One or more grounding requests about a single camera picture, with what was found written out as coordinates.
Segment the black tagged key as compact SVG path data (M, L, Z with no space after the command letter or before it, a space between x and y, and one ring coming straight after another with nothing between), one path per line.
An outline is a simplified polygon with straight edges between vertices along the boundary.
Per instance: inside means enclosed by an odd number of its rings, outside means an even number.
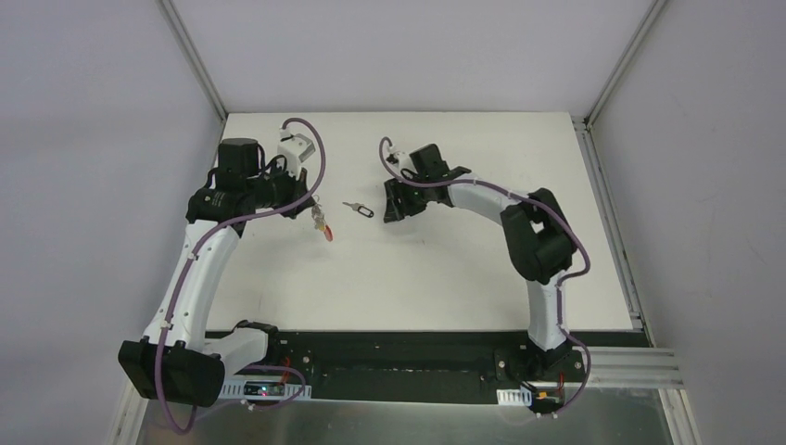
M374 211L361 203L344 202L344 205L365 218L373 218Z

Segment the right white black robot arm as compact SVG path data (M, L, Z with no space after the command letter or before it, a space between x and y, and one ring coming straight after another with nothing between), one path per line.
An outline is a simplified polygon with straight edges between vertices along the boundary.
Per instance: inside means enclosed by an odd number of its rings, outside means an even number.
M391 175L384 183L385 223L413 217L437 203L500 226L512 266L527 286L527 371L540 380L559 373L570 350L560 285L579 246L553 192L506 190L468 168L450 167L435 144L405 153L385 137L379 156Z

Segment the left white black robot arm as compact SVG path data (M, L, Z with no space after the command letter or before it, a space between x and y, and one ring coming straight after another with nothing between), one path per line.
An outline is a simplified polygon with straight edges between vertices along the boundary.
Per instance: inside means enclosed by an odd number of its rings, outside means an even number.
M275 373L283 351L270 340L276 327L243 320L207 343L209 311L247 218L272 210L294 219L314 205L303 164L316 151L302 133L283 136L266 159L251 138L220 142L216 165L189 198L183 250L167 293L141 339L126 340L118 360L144 399L210 407L225 379L250 365Z

